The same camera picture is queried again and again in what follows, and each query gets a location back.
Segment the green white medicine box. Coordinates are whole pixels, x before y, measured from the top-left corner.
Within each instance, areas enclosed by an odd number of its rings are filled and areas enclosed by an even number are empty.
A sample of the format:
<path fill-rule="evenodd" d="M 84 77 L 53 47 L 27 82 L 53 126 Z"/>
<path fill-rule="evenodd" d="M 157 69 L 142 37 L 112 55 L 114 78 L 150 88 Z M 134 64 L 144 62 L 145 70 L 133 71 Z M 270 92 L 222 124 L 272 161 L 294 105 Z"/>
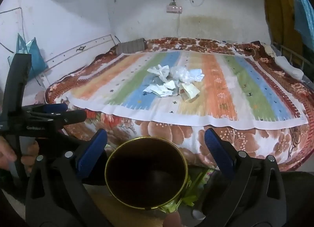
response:
<path fill-rule="evenodd" d="M 184 101 L 192 100 L 197 97 L 200 93 L 199 89 L 192 83 L 180 85 L 180 95 Z"/>

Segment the metal bed rail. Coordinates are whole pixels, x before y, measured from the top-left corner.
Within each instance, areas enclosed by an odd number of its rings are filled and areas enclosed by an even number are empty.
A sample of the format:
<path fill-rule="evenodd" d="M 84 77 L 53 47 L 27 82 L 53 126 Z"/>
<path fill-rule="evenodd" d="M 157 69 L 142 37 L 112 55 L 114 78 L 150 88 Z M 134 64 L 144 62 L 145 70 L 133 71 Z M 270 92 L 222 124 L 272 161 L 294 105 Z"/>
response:
<path fill-rule="evenodd" d="M 301 69 L 307 76 L 313 76 L 312 62 L 307 60 L 302 55 L 276 42 L 273 42 L 272 46 L 276 49 L 276 54 L 278 55 L 280 53 L 282 56 L 286 57 L 289 64 L 291 64 L 293 67 Z"/>

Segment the white tissue paper sheets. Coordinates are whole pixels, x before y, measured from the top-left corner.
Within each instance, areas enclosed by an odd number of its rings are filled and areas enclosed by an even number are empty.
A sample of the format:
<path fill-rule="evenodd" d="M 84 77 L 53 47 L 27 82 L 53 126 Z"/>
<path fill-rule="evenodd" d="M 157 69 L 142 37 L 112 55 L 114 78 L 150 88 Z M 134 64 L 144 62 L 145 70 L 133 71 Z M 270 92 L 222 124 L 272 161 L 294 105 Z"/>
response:
<path fill-rule="evenodd" d="M 143 84 L 143 92 L 155 94 L 159 97 L 169 97 L 172 96 L 177 85 L 173 80 L 168 82 L 150 81 Z"/>

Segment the teal plastic bag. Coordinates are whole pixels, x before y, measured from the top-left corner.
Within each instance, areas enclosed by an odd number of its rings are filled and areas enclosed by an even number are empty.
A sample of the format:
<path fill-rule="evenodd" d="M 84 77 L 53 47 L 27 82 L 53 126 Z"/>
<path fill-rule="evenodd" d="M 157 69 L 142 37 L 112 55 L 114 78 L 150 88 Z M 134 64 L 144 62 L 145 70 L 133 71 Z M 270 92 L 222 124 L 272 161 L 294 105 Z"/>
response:
<path fill-rule="evenodd" d="M 10 69 L 5 89 L 10 85 L 21 89 L 27 82 L 36 78 L 47 68 L 47 64 L 40 54 L 36 39 L 34 38 L 26 44 L 19 34 L 17 35 L 16 52 L 7 59 Z"/>

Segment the grey striped pillow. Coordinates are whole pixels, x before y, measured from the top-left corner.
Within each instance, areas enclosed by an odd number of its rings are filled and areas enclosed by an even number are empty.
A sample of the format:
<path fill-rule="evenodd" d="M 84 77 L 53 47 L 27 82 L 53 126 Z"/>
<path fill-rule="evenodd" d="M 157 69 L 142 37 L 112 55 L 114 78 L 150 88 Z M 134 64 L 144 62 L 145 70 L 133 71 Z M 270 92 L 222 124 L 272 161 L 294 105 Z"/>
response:
<path fill-rule="evenodd" d="M 116 55 L 132 54 L 136 52 L 145 51 L 147 49 L 147 41 L 144 38 L 119 43 L 116 47 Z"/>

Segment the white wooden headboard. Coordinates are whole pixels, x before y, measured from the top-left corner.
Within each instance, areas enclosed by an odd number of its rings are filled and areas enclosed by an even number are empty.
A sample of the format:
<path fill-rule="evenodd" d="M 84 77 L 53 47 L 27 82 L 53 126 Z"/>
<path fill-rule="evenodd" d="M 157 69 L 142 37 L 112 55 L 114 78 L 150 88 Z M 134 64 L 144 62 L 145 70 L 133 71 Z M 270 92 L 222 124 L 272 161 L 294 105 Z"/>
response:
<path fill-rule="evenodd" d="M 40 74 L 44 88 L 93 62 L 95 57 L 105 54 L 115 46 L 111 34 L 105 35 L 73 47 L 46 61 L 47 69 Z"/>

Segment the black gold-rimmed trash bin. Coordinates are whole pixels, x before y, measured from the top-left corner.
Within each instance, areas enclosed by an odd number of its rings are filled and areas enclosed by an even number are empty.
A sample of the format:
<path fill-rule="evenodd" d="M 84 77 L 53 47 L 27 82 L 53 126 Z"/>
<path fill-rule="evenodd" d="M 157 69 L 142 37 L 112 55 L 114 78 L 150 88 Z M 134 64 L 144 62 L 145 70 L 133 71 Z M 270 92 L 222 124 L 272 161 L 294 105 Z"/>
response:
<path fill-rule="evenodd" d="M 185 189 L 188 165 L 177 146 L 158 137 L 120 145 L 108 158 L 104 177 L 111 195 L 138 210 L 154 210 Z"/>

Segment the mustard yellow hanging garment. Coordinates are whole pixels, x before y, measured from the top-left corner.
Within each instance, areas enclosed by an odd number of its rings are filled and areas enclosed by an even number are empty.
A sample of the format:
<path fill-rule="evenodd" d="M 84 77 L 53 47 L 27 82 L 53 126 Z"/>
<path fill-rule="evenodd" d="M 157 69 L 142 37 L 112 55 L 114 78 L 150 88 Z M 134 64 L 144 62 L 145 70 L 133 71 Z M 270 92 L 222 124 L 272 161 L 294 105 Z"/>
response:
<path fill-rule="evenodd" d="M 265 15 L 272 41 L 286 47 L 292 45 L 294 36 L 293 0 L 265 0 Z"/>

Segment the brown floral blanket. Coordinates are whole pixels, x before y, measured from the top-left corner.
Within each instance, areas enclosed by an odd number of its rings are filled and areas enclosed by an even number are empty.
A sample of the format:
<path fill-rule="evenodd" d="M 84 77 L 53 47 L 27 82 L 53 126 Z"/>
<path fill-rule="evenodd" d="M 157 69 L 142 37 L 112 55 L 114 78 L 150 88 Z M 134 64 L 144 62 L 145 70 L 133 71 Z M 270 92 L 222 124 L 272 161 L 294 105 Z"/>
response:
<path fill-rule="evenodd" d="M 230 44 L 210 39 L 160 38 L 137 53 L 116 49 L 52 84 L 48 103 L 83 109 L 84 122 L 66 126 L 78 139 L 98 129 L 111 147 L 137 137 L 175 144 L 189 164 L 215 167 L 204 142 L 212 128 L 237 150 L 272 155 L 282 171 L 296 169 L 313 152 L 313 90 L 280 68 L 259 42 Z M 148 87 L 162 84 L 153 67 L 199 69 L 196 96 L 183 87 L 161 97 Z"/>

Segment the striped multicolour bed mat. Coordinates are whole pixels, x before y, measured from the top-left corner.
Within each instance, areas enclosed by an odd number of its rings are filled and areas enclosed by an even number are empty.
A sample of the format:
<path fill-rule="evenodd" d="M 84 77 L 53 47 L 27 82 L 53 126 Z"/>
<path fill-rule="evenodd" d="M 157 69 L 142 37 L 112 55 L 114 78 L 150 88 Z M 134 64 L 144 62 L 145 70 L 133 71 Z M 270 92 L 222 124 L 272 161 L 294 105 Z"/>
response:
<path fill-rule="evenodd" d="M 251 57 L 192 51 L 121 54 L 91 65 L 63 95 L 140 121 L 275 130 L 307 124 L 304 105 Z"/>

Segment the pink wall power strip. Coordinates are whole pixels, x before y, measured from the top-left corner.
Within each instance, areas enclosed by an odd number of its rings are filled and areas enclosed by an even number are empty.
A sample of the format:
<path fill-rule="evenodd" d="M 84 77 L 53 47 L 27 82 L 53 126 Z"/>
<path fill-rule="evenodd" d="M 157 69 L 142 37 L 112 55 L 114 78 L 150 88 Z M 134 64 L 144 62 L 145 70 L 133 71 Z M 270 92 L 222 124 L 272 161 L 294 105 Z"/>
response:
<path fill-rule="evenodd" d="M 183 11 L 182 6 L 168 5 L 166 6 L 166 13 L 178 13 L 181 14 Z"/>

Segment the blue patterned hanging cloth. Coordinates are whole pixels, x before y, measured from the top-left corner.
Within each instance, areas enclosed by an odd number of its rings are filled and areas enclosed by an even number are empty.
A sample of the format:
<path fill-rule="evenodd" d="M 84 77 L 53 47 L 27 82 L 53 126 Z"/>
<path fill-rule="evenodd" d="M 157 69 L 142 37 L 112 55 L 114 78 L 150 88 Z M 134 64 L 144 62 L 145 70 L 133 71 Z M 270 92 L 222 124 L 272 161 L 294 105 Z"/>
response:
<path fill-rule="evenodd" d="M 294 0 L 295 30 L 303 43 L 313 51 L 313 7 L 309 0 Z"/>

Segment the clear plastic bag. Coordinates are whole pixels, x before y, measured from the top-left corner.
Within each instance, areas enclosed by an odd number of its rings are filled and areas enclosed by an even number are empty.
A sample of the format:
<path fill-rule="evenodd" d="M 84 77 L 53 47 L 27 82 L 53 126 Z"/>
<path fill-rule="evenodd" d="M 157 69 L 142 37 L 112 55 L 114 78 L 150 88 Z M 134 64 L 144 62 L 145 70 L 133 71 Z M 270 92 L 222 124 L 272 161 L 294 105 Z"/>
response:
<path fill-rule="evenodd" d="M 194 77 L 185 67 L 171 67 L 169 73 L 174 80 L 178 80 L 185 84 L 194 81 Z"/>

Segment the white folded cloth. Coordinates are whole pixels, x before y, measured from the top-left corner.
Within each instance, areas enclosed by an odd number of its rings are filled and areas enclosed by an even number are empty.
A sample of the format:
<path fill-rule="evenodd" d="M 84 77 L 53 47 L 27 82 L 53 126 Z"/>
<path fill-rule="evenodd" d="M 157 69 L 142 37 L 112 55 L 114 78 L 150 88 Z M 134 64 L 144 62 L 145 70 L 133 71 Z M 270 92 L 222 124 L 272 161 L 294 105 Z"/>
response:
<path fill-rule="evenodd" d="M 304 73 L 301 69 L 293 67 L 284 56 L 276 56 L 275 63 L 281 67 L 286 73 L 288 73 L 294 79 L 301 81 Z"/>

